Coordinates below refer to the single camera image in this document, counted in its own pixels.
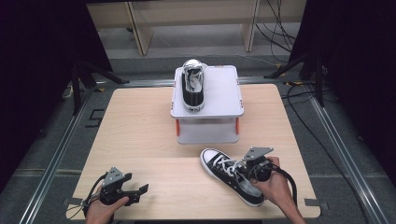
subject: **shoe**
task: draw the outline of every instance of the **shoe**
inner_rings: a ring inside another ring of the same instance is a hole
[[[232,188],[238,196],[250,206],[260,206],[264,196],[244,175],[246,165],[242,161],[232,160],[225,153],[207,148],[201,153],[201,164],[208,174]]]
[[[204,71],[207,65],[191,59],[183,64],[181,86],[184,106],[190,112],[201,111],[204,107]]]

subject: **wooden table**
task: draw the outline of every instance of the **wooden table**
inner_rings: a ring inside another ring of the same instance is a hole
[[[73,197],[85,198],[96,179],[116,166],[133,173],[122,189],[149,184],[140,203],[122,207],[116,219],[264,219],[284,217],[270,202],[246,205],[224,183],[209,176],[200,164],[204,148],[224,151],[242,159],[248,149],[273,147],[271,156],[294,178],[298,205],[304,217],[318,217],[319,207],[306,206],[316,199],[304,162],[290,127],[279,92],[273,84],[241,85],[245,114],[235,144],[180,145],[175,120],[170,116],[172,87],[114,91],[91,153]],[[83,219],[79,213],[74,219]]]

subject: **shoelace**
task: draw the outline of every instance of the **shoelace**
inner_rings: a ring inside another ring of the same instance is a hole
[[[227,175],[229,175],[229,176],[233,176],[233,174],[235,173],[236,168],[239,167],[239,165],[245,166],[245,164],[242,161],[236,161],[236,160],[230,160],[230,159],[224,160],[223,157],[224,157],[223,155],[217,157],[213,161],[213,166],[216,166],[217,164],[221,165],[223,170],[224,170],[224,172]],[[229,162],[229,161],[234,162],[233,166],[225,167],[225,163]]]

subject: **sneaker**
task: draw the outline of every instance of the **sneaker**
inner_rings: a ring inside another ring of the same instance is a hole
[[[225,153],[214,148],[204,149],[200,159],[208,174],[235,190],[246,204],[262,205],[264,196],[246,179],[244,175],[246,165],[242,161],[232,160]]]
[[[190,112],[198,112],[204,107],[204,71],[206,64],[191,59],[183,64],[181,85],[184,106]]]

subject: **floor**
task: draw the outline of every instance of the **floor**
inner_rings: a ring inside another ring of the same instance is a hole
[[[270,30],[275,27],[273,24],[267,26]],[[272,33],[264,26],[260,25],[260,28],[272,37]],[[287,23],[284,28],[289,35],[296,36],[299,23]],[[311,94],[305,94],[312,90],[309,83],[293,88],[292,94],[287,97],[290,89],[288,84],[300,81],[300,65],[285,76],[263,78],[264,75],[275,72],[277,66],[285,65],[289,53],[271,45],[258,29],[255,30],[253,51],[245,52],[238,25],[156,27],[146,56],[139,55],[134,37],[126,29],[98,32],[114,73],[131,80],[129,84],[121,86],[122,88],[170,85],[175,69],[189,58],[197,58],[203,63],[214,65],[235,65],[242,84],[276,84],[284,99],[291,127],[322,211],[321,216],[307,222],[364,223],[363,210],[368,219],[367,223],[396,223],[396,190],[370,149],[359,138],[359,133],[342,106],[337,103],[331,87],[324,88],[323,109],[317,106]],[[284,48],[288,47],[283,36],[276,35],[274,40]],[[98,130],[97,126],[94,127],[97,120],[92,119],[92,115],[94,118],[102,118],[111,93],[120,87],[100,76],[95,76],[95,79],[98,82],[97,89],[85,90],[81,86],[85,104],[77,117],[72,116],[73,100],[70,96],[73,93],[69,89],[64,91],[64,101],[59,103],[48,124],[43,127],[42,135],[37,137],[0,195],[0,223],[25,223],[26,220],[29,223],[83,223],[68,220],[64,204],[73,195]],[[334,126],[341,140],[329,136],[329,130],[324,127],[326,119],[323,121],[323,118],[330,118],[330,124]],[[76,125],[70,127],[69,124],[73,122]],[[72,130],[70,139],[64,139],[69,130]],[[339,141],[342,143],[338,144],[341,145],[341,150],[336,147]],[[347,151],[346,155],[342,154],[343,150]],[[49,174],[51,168],[54,170],[53,174]],[[43,176],[48,176],[47,183],[43,183],[46,182]],[[350,187],[346,179],[355,187]],[[39,193],[41,195],[37,197],[38,200],[32,201]],[[358,199],[366,196],[370,199],[363,199],[360,208]],[[35,209],[26,210],[30,205],[35,205]],[[181,223],[285,222],[286,219]]]

